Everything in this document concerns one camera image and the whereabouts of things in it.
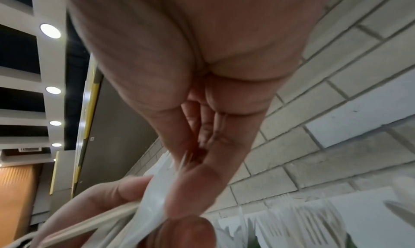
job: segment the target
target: palm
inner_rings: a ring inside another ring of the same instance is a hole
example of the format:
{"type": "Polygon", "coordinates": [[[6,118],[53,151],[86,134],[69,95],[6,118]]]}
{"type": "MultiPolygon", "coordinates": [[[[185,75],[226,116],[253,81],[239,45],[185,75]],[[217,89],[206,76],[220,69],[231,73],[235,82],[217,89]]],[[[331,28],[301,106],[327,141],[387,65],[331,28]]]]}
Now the palm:
{"type": "Polygon", "coordinates": [[[175,159],[208,148],[174,186],[171,216],[203,212],[232,178],[276,90],[295,70],[321,6],[322,0],[71,0],[105,76],[175,159]]]}

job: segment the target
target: ceiling light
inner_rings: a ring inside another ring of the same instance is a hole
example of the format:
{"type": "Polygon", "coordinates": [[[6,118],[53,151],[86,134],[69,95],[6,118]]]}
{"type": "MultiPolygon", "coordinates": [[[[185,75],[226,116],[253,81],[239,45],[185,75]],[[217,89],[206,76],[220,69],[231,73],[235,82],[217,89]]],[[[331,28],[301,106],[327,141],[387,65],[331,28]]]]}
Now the ceiling light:
{"type": "Polygon", "coordinates": [[[62,123],[60,121],[50,121],[49,124],[52,125],[52,126],[61,126],[62,125],[62,123]]]}
{"type": "Polygon", "coordinates": [[[42,24],[42,25],[40,25],[40,30],[42,30],[42,32],[50,38],[60,38],[61,37],[61,33],[59,32],[59,30],[57,28],[55,28],[54,26],[52,26],[52,25],[42,24]]]}
{"type": "Polygon", "coordinates": [[[60,94],[61,90],[56,87],[46,87],[46,91],[52,94],[60,94]]]}

